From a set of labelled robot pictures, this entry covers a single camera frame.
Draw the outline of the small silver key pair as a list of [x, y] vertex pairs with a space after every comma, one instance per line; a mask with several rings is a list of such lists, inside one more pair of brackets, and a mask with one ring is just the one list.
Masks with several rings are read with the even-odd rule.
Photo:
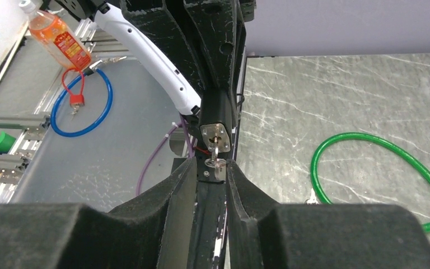
[[321, 204], [321, 202], [318, 200], [316, 192], [313, 188], [311, 188], [310, 195], [309, 195], [308, 199], [304, 202], [304, 204], [307, 204], [307, 205], [319, 205], [319, 204]]

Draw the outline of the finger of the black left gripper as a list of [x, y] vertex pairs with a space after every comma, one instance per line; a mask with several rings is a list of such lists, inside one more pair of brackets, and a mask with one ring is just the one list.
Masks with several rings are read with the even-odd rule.
[[149, 38], [197, 93], [204, 90], [193, 29], [183, 1], [120, 1], [126, 20]]
[[237, 31], [242, 24], [240, 2], [184, 1], [184, 7], [201, 37], [211, 80], [234, 107]]

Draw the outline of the green cable lock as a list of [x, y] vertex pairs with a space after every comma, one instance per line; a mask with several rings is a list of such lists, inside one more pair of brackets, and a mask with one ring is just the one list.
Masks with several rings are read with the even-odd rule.
[[[402, 194], [430, 199], [430, 170], [412, 154], [394, 143], [363, 132], [335, 134], [321, 142], [308, 165], [311, 188], [321, 204], [350, 203], [330, 198], [334, 187], [353, 195], [360, 203], [404, 205]], [[413, 213], [424, 221], [430, 234], [430, 217]]]

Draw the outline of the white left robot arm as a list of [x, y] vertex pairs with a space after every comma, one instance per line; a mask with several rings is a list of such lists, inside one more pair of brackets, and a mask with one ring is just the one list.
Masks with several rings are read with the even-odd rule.
[[164, 88], [177, 110], [195, 115], [205, 90], [236, 109], [244, 24], [255, 1], [61, 1], [125, 46]]

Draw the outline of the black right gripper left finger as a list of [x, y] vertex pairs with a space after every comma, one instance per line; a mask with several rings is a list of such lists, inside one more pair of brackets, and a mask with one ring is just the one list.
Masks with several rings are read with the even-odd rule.
[[109, 212], [83, 203], [0, 204], [0, 268], [186, 268], [197, 161]]

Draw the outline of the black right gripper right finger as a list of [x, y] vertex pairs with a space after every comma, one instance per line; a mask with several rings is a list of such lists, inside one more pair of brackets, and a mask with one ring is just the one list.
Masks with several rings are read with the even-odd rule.
[[279, 203], [226, 165], [232, 268], [430, 268], [415, 216], [385, 204]]

